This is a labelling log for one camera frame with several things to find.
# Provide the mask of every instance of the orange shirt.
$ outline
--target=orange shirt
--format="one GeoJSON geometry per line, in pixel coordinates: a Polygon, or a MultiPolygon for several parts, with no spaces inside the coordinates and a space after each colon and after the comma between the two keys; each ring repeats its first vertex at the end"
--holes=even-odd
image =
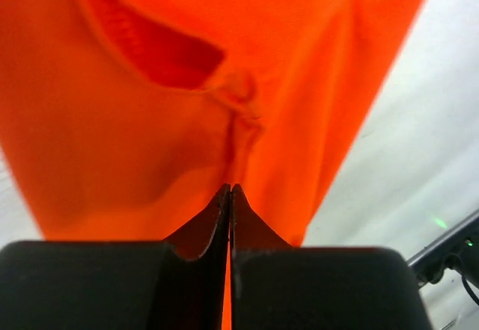
{"type": "Polygon", "coordinates": [[[420,2],[0,0],[1,146],[48,239],[162,239],[241,183],[299,245],[420,2]]]}

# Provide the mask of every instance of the orange garment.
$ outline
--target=orange garment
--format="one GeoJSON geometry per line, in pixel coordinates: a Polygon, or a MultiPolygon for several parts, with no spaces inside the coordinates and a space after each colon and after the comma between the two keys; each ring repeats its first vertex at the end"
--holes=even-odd
{"type": "Polygon", "coordinates": [[[0,0],[0,142],[48,239],[161,239],[223,183],[299,245],[421,0],[0,0]]]}

